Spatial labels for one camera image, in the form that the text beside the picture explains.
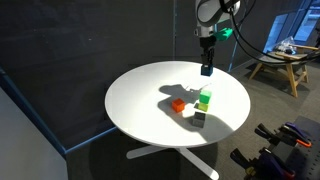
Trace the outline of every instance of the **red cube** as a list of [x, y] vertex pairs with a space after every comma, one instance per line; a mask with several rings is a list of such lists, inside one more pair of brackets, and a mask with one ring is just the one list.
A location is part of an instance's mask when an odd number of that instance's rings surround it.
[[184, 101], [180, 98], [172, 101], [172, 109], [177, 113], [183, 111], [185, 105]]

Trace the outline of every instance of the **white table base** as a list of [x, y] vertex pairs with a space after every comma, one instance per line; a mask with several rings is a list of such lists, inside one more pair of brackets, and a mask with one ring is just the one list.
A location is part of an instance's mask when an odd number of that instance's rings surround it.
[[[158, 147], [158, 146], [146, 146], [139, 149], [131, 150], [127, 153], [128, 159], [133, 159], [137, 157], [141, 157], [144, 155], [148, 155], [151, 153], [155, 153], [158, 151], [162, 151], [168, 148], [165, 147]], [[208, 177], [210, 177], [213, 180], [219, 179], [219, 174], [217, 171], [212, 169], [208, 164], [203, 162], [200, 158], [198, 158], [196, 155], [194, 155], [191, 151], [189, 151], [187, 148], [176, 148], [176, 150], [183, 155], [185, 158], [187, 158], [192, 164], [197, 166], [203, 173], [205, 173]]]

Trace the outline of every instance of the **wooden chair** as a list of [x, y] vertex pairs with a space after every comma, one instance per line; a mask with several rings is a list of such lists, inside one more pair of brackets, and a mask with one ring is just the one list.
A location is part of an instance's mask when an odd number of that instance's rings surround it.
[[297, 88], [296, 88], [298, 84], [302, 80], [304, 80], [304, 82], [309, 82], [306, 63], [309, 62], [310, 60], [300, 61], [300, 62], [295, 62], [295, 60], [299, 60], [303, 57], [306, 57], [310, 53], [315, 51], [317, 51], [318, 53], [319, 49], [315, 47], [310, 47], [310, 46], [299, 46], [299, 45], [291, 45], [291, 46], [297, 48], [297, 54], [288, 55], [280, 52], [270, 52], [269, 54], [272, 56], [286, 59], [286, 60], [292, 60], [292, 63], [271, 64], [271, 63], [279, 63], [281, 61], [274, 58], [269, 58], [267, 56], [263, 56], [260, 58], [263, 62], [259, 62], [257, 64], [256, 68], [254, 69], [251, 76], [249, 77], [249, 80], [252, 79], [260, 70], [270, 70], [274, 73], [279, 74], [280, 72], [278, 70], [279, 68], [281, 68], [286, 71], [286, 73], [285, 74], [282, 73], [282, 75], [284, 75], [284, 77], [286, 77], [286, 79], [290, 81], [292, 95], [294, 97], [298, 97]]

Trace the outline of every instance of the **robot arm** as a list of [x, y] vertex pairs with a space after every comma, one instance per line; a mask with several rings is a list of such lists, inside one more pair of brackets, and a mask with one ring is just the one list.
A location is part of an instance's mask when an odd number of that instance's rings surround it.
[[236, 14], [240, 9], [240, 1], [196, 0], [197, 29], [195, 34], [199, 37], [200, 46], [203, 48], [201, 75], [210, 76], [212, 73], [214, 46], [217, 41], [214, 36], [214, 26], [229, 19], [228, 9], [230, 8], [233, 8], [233, 13]]

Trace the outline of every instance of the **table top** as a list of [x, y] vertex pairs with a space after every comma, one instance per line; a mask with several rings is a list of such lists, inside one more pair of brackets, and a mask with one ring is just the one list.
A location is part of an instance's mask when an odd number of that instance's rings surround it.
[[[162, 147], [197, 147], [218, 142], [236, 131], [250, 112], [245, 88], [229, 74], [214, 68], [200, 75], [201, 64], [165, 61], [135, 68], [113, 82], [105, 97], [111, 121], [139, 141]], [[209, 109], [197, 109], [200, 91], [212, 92]], [[185, 109], [171, 103], [180, 98]], [[192, 125], [195, 112], [206, 114], [203, 128]]]

